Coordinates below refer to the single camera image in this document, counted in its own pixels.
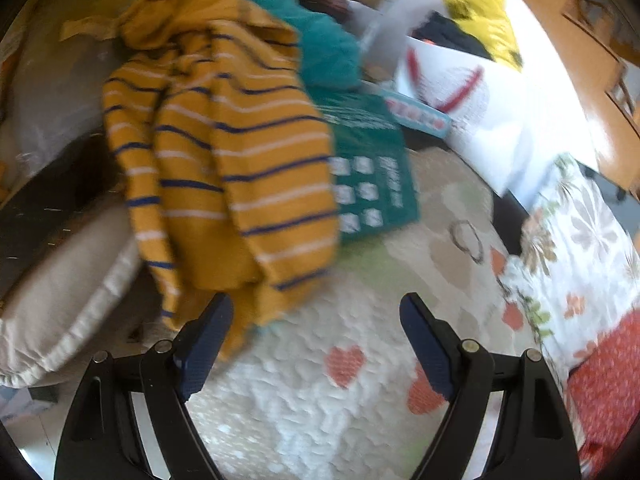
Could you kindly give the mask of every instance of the white floral cloth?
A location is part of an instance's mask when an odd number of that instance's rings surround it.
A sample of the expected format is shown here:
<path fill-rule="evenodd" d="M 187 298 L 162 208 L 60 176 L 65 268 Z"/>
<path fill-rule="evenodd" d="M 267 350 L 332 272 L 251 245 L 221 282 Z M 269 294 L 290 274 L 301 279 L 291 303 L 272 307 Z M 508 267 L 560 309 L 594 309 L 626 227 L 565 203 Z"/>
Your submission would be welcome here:
<path fill-rule="evenodd" d="M 502 284 L 527 314 L 564 390 L 621 318 L 640 306 L 640 258 L 628 233 L 568 155 L 553 165 Z"/>

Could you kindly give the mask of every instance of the mattress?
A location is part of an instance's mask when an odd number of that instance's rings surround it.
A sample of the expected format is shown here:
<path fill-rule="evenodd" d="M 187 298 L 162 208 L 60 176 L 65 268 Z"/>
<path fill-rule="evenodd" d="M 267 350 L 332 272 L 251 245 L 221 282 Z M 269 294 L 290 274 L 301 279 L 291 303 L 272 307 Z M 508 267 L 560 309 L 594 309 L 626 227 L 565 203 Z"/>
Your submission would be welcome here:
<path fill-rule="evenodd" d="M 495 276 L 506 250 L 492 195 L 457 156 L 412 154 L 422 219 L 345 245 L 325 287 L 256 330 L 187 403 L 227 479 L 410 478 L 447 409 L 402 331 L 399 300 L 417 292 L 461 338 L 520 355 L 535 346 Z M 465 478 L 484 466 L 500 394 L 492 394 Z"/>

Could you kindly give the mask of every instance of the green plastic package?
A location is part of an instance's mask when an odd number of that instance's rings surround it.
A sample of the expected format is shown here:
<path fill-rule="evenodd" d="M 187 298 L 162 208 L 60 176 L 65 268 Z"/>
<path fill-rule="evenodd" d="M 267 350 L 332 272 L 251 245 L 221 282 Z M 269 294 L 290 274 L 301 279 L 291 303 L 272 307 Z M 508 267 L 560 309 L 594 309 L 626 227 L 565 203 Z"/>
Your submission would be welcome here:
<path fill-rule="evenodd" d="M 342 240 L 420 218 L 402 132 L 379 96 L 309 88 L 334 132 L 331 159 Z"/>

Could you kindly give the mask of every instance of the black fabric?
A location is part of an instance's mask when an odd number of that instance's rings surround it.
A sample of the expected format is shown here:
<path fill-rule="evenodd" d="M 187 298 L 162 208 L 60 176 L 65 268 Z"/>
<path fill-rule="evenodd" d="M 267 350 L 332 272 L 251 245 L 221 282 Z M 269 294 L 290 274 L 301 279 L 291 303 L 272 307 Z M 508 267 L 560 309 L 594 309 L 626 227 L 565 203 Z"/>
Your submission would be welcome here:
<path fill-rule="evenodd" d="M 463 32 L 456 22 L 438 12 L 432 12 L 428 21 L 416 28 L 412 36 L 416 40 L 433 41 L 438 46 L 493 60 L 478 38 Z"/>

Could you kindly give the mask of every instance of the metal bolt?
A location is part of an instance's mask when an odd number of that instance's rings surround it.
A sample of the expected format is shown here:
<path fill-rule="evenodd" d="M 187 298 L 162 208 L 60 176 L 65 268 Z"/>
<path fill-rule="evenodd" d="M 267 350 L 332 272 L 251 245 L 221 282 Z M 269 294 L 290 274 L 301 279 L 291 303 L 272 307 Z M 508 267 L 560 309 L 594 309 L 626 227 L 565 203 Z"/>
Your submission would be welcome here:
<path fill-rule="evenodd" d="M 540 359 L 542 359 L 542 354 L 535 348 L 529 348 L 527 350 L 527 357 L 533 362 L 537 363 L 538 361 L 540 361 Z"/>
<path fill-rule="evenodd" d="M 480 349 L 480 345 L 473 339 L 465 339 L 462 342 L 462 349 L 469 354 L 475 354 Z"/>
<path fill-rule="evenodd" d="M 109 357 L 109 354 L 107 353 L 106 350 L 100 350 L 97 351 L 94 354 L 94 363 L 101 363 L 107 360 L 107 357 Z"/>
<path fill-rule="evenodd" d="M 159 354 L 166 354 L 169 350 L 171 350 L 173 343 L 168 339 L 162 339 L 162 341 L 158 341 L 154 345 L 154 350 Z"/>

